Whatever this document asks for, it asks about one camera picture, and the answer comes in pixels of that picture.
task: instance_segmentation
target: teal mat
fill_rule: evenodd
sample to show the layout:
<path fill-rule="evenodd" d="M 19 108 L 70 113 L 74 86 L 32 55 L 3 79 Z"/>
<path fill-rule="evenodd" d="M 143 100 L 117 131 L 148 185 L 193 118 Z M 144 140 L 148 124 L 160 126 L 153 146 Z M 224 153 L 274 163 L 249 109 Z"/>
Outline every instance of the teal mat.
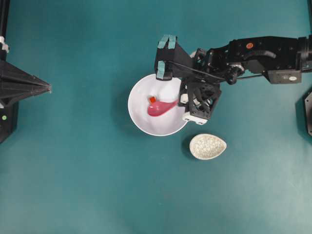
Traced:
<path fill-rule="evenodd" d="M 130 120 L 132 86 L 158 40 L 188 52 L 233 39 L 310 34 L 306 0 L 12 0 L 8 62 L 53 85 L 20 102 L 0 145 L 4 234 L 310 234 L 312 137 L 298 85 L 222 84 L 212 120 L 167 137 Z M 196 134 L 227 150 L 192 158 Z"/>

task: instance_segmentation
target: robotic arm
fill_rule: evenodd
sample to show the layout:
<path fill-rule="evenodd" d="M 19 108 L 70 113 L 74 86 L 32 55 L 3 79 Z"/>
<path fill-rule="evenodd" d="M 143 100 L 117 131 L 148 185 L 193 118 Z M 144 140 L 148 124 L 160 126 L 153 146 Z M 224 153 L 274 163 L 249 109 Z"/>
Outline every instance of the robotic arm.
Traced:
<path fill-rule="evenodd" d="M 264 76 L 271 84 L 301 82 L 301 74 L 312 72 L 312 35 L 309 38 L 259 37 L 233 40 L 221 48 L 197 49 L 190 57 L 176 36 L 164 35 L 155 59 L 158 80 L 182 79 L 179 106 L 183 119 L 204 124 L 211 118 L 221 95 L 220 83 L 233 85 L 238 79 Z M 241 77 L 246 70 L 257 74 Z"/>

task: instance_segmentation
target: white bowl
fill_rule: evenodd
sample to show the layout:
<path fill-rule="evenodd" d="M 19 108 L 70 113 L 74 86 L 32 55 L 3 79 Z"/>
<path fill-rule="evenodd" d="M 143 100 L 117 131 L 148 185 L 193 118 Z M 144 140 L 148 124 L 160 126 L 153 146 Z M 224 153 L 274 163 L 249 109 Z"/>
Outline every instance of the white bowl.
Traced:
<path fill-rule="evenodd" d="M 218 157 L 225 149 L 225 141 L 211 134 L 199 134 L 190 142 L 192 155 L 201 160 Z"/>
<path fill-rule="evenodd" d="M 128 98 L 128 111 L 133 123 L 143 132 L 153 136 L 168 136 L 182 129 L 187 122 L 182 119 L 185 108 L 175 106 L 166 113 L 152 117 L 147 114 L 149 97 L 159 101 L 173 102 L 178 99 L 181 80 L 172 78 L 160 81 L 155 74 L 140 79 Z"/>

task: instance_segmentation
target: plastic spoon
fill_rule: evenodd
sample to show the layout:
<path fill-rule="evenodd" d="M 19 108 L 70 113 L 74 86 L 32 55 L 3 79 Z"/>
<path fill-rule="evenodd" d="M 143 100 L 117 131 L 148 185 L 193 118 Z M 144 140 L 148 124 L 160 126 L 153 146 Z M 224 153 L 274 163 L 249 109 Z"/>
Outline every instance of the plastic spoon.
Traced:
<path fill-rule="evenodd" d="M 163 101 L 156 101 L 154 97 L 150 98 L 151 104 L 147 108 L 147 113 L 150 116 L 160 116 L 163 113 L 166 113 L 173 107 L 177 105 L 178 100 L 174 102 L 163 102 Z"/>

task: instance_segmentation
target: black bracket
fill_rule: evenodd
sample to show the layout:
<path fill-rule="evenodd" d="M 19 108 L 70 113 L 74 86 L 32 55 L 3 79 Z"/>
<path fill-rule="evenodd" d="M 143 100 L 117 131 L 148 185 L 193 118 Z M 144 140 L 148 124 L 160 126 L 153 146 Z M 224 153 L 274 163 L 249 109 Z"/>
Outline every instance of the black bracket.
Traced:
<path fill-rule="evenodd" d="M 312 136 L 312 93 L 310 93 L 304 100 L 306 106 L 306 121 L 307 129 L 310 136 Z"/>

